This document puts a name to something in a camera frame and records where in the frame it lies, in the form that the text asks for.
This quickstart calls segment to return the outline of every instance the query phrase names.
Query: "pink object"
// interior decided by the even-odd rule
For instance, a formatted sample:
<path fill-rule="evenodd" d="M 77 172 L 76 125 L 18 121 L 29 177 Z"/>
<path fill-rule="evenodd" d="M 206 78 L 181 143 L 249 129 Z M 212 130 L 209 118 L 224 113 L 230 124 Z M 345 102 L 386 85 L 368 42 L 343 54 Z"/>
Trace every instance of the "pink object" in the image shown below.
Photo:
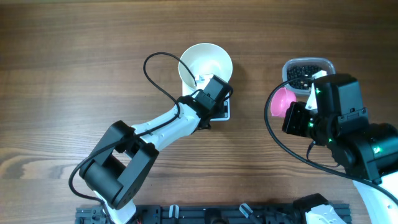
<path fill-rule="evenodd" d="M 285 87 L 280 88 L 276 91 L 271 100 L 271 115 L 284 118 L 286 116 L 287 109 L 290 107 L 290 103 L 296 101 L 296 95 L 293 91 L 288 90 Z"/>

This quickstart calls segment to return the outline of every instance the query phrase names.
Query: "clear plastic container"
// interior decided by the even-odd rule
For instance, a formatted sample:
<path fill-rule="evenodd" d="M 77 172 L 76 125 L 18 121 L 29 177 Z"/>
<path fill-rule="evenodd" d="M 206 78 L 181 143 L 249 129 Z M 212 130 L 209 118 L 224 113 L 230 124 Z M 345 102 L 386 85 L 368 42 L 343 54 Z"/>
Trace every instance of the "clear plastic container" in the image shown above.
<path fill-rule="evenodd" d="M 282 79 L 283 81 L 287 81 L 287 70 L 293 66 L 304 66 L 304 65 L 316 65 L 319 66 L 322 70 L 326 71 L 326 74 L 335 74 L 336 70 L 333 64 L 325 58 L 295 58 L 290 59 L 286 62 L 284 67 L 282 68 Z M 310 90 L 299 90 L 291 87 L 287 84 L 286 89 L 292 90 L 296 95 L 309 95 Z"/>

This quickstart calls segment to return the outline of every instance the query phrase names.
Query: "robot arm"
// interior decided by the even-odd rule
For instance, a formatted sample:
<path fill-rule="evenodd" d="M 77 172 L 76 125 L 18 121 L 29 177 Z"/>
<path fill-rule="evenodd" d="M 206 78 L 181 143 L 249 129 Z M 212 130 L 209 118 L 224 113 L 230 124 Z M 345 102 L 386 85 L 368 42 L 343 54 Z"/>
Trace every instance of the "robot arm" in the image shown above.
<path fill-rule="evenodd" d="M 93 153 L 104 147 L 128 139 L 86 162 L 79 175 L 87 186 L 101 198 L 115 223 L 126 223 L 134 214 L 132 198 L 140 189 L 153 166 L 159 152 L 178 138 L 187 136 L 196 130 L 210 128 L 210 119 L 223 105 L 224 99 L 232 88 L 222 79 L 214 76 L 203 91 L 196 96 L 181 96 L 177 102 L 179 117 L 171 123 L 143 134 L 150 129 L 170 121 L 177 114 L 177 105 L 169 112 L 143 124 L 128 126 L 122 121 L 112 124 L 94 148 Z M 125 166 L 112 155 L 126 153 L 130 163 Z"/>
<path fill-rule="evenodd" d="M 313 139 L 326 146 L 346 174 L 378 185 L 398 196 L 398 131 L 390 124 L 369 124 L 359 83 L 348 74 L 314 80 L 317 110 L 293 102 L 286 112 L 283 132 Z M 393 224 L 397 204 L 386 194 L 354 181 L 372 223 Z"/>

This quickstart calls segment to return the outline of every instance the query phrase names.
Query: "wooden surface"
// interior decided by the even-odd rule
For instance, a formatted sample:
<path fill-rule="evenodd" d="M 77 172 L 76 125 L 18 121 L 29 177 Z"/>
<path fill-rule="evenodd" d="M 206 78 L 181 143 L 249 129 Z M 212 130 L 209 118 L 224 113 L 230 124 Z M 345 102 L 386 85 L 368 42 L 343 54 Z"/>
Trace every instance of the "wooden surface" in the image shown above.
<path fill-rule="evenodd" d="M 321 193 L 369 223 L 350 180 L 315 170 L 269 136 L 264 104 L 296 57 L 326 57 L 361 84 L 375 123 L 398 126 L 398 14 L 387 1 L 142 1 L 0 6 L 0 223 L 73 223 L 72 169 L 115 121 L 138 124 L 172 102 L 144 77 L 158 51 L 211 42 L 233 59 L 232 117 L 162 151 L 137 204 L 292 202 Z M 177 62 L 153 58 L 149 75 L 181 94 Z M 305 155 L 309 139 L 282 134 Z M 124 162 L 127 159 L 119 156 Z M 334 164 L 315 148 L 314 161 Z M 76 188 L 91 194 L 80 178 Z"/>

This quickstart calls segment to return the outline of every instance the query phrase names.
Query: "green light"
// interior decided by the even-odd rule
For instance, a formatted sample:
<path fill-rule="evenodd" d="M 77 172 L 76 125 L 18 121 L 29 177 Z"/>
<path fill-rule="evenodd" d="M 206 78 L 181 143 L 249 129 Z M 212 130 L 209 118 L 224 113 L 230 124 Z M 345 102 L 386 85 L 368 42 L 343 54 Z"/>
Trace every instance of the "green light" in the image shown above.
<path fill-rule="evenodd" d="M 377 153 L 381 152 L 381 148 L 380 148 L 380 147 L 374 147 L 374 148 L 373 148 L 373 152 L 374 152 L 375 154 L 377 154 Z"/>

